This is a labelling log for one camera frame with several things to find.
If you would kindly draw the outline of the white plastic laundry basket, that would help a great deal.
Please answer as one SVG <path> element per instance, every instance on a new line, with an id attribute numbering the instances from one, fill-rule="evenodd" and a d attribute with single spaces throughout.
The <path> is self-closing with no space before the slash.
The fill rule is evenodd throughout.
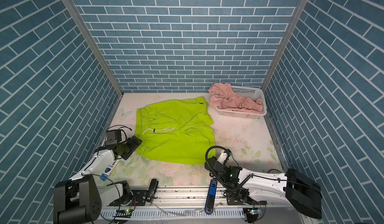
<path id="1" fill-rule="evenodd" d="M 232 86 L 232 91 L 239 96 L 249 97 L 253 101 L 262 100 L 263 101 L 263 112 L 262 113 L 245 113 L 238 111 L 228 111 L 223 109 L 216 108 L 216 111 L 222 116 L 230 116 L 237 118 L 248 118 L 248 119 L 259 119 L 260 117 L 265 116 L 267 112 L 267 105 L 264 93 L 259 88 L 244 87 L 244 86 Z"/>

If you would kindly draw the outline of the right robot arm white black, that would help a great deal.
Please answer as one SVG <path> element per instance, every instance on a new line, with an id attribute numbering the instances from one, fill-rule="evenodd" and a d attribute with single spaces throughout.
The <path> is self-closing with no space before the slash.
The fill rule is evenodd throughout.
<path id="1" fill-rule="evenodd" d="M 230 206 L 249 205 L 249 215 L 262 214 L 267 205 L 278 204 L 295 208 L 299 213 L 320 220 L 322 215 L 321 186 L 295 169 L 272 174 L 253 172 L 241 167 L 226 166 L 225 157 L 206 158 L 205 168 L 216 188 L 225 188 Z"/>

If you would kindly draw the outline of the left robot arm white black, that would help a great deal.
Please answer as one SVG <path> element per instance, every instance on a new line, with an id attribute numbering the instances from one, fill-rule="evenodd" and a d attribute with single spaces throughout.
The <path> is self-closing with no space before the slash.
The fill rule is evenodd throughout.
<path id="1" fill-rule="evenodd" d="M 53 222 L 86 224 L 96 221 L 107 206 L 127 206 L 130 215 L 137 198 L 127 181 L 114 182 L 109 175 L 118 161 L 127 160 L 142 144 L 136 136 L 122 143 L 96 149 L 93 160 L 70 179 L 54 188 Z"/>

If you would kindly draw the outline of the blue black handheld device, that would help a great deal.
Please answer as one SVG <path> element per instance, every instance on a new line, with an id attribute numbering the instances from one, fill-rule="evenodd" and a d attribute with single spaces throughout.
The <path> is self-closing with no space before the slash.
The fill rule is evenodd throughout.
<path id="1" fill-rule="evenodd" d="M 211 215 L 214 211 L 217 186 L 218 181 L 216 179 L 211 179 L 204 208 L 204 211 L 207 215 Z"/>

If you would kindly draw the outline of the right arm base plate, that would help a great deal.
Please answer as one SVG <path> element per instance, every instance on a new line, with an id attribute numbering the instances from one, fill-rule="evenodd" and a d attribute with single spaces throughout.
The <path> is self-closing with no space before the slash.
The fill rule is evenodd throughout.
<path id="1" fill-rule="evenodd" d="M 255 201 L 250 197 L 248 189 L 239 189 L 236 192 L 229 190 L 224 191 L 224 197 L 227 200 L 228 206 L 250 205 L 250 206 L 265 206 L 267 201 Z"/>

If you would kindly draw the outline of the aluminium front rail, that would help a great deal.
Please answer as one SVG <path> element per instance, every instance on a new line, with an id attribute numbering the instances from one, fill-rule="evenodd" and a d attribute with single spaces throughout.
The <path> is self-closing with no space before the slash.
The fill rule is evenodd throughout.
<path id="1" fill-rule="evenodd" d="M 215 203 L 226 200 L 225 188 L 217 188 Z M 192 204 L 205 206 L 208 188 L 171 189 L 157 190 L 153 203 L 166 206 L 188 206 Z"/>

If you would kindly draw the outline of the lime green shorts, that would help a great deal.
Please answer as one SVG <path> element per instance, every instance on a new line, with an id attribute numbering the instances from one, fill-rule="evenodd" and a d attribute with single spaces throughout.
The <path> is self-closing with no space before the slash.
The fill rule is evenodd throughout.
<path id="1" fill-rule="evenodd" d="M 203 165 L 216 154 L 209 104 L 203 96 L 168 100 L 137 110 L 135 136 L 142 141 L 137 154 L 143 158 Z"/>

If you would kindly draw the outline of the pink shorts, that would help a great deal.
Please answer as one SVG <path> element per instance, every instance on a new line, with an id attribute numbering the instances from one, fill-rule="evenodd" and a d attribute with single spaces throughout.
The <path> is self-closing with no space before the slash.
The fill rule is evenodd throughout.
<path id="1" fill-rule="evenodd" d="M 262 99 L 254 101 L 250 97 L 242 97 L 232 90 L 231 84 L 213 84 L 209 93 L 213 95 L 210 99 L 212 108 L 255 114 L 264 113 L 264 101 Z"/>

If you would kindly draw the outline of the green circuit board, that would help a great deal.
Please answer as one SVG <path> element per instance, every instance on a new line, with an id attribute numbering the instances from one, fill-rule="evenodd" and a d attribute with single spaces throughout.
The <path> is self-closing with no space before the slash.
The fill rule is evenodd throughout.
<path id="1" fill-rule="evenodd" d="M 246 214 L 249 215 L 258 215 L 260 213 L 260 210 L 258 208 L 249 208 L 246 211 Z"/>
<path id="2" fill-rule="evenodd" d="M 133 210 L 124 209 L 116 210 L 115 218 L 130 218 L 133 214 Z"/>

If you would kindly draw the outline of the left green circuit board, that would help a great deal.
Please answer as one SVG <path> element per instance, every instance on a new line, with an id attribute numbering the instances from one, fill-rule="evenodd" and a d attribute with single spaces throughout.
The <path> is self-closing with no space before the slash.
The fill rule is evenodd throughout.
<path id="1" fill-rule="evenodd" d="M 115 218 L 130 218 L 133 214 L 133 210 L 124 209 L 116 210 Z"/>

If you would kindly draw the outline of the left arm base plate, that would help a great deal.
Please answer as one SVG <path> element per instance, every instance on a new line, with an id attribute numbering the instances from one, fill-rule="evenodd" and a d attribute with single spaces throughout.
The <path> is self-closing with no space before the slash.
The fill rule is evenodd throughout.
<path id="1" fill-rule="evenodd" d="M 117 199 L 109 204 L 112 207 L 118 206 L 145 206 L 147 202 L 148 191 L 147 190 L 133 190 L 130 194 L 124 194 L 120 199 Z"/>

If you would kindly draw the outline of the right green circuit board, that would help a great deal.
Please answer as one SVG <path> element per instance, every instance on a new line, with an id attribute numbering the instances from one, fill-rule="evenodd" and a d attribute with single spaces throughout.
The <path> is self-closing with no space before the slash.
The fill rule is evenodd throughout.
<path id="1" fill-rule="evenodd" d="M 246 214 L 249 215 L 258 215 L 260 213 L 260 210 L 258 208 L 249 208 L 246 211 Z"/>

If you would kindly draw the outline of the blue white card label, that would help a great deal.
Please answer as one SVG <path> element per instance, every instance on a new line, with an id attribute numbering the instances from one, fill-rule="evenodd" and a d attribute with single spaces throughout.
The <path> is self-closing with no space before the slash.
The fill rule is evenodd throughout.
<path id="1" fill-rule="evenodd" d="M 106 169 L 104 170 L 103 174 L 101 175 L 100 180 L 105 182 L 107 180 L 107 178 L 110 177 L 110 175 L 112 174 L 113 170 L 116 168 L 116 166 L 118 165 L 119 162 L 120 162 L 120 160 L 116 159 L 112 163 L 110 163 L 106 167 Z"/>

